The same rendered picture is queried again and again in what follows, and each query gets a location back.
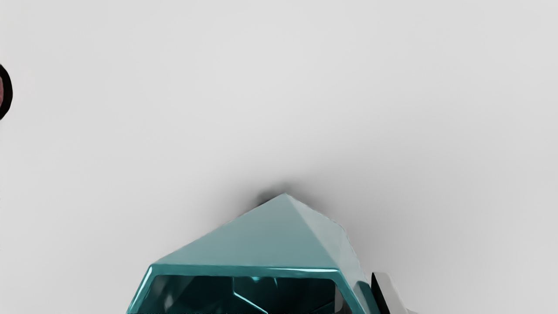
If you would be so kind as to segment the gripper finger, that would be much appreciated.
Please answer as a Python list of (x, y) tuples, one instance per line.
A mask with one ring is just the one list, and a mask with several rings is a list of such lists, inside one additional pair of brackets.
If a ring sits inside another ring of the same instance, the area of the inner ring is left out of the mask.
[(403, 304), (396, 286), (387, 273), (373, 272), (371, 292), (381, 314), (418, 314)]

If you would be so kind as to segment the teal faceted mug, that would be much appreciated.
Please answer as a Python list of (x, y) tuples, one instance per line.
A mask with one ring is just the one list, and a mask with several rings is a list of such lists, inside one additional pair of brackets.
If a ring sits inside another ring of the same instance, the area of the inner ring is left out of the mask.
[(343, 227), (279, 195), (152, 263), (127, 314), (381, 314)]

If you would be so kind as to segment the black round object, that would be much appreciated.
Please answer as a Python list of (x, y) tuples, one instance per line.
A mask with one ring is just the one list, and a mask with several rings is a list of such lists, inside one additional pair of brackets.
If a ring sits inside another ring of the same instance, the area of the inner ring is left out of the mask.
[(9, 112), (13, 101), (13, 85), (10, 74), (0, 64), (0, 121)]

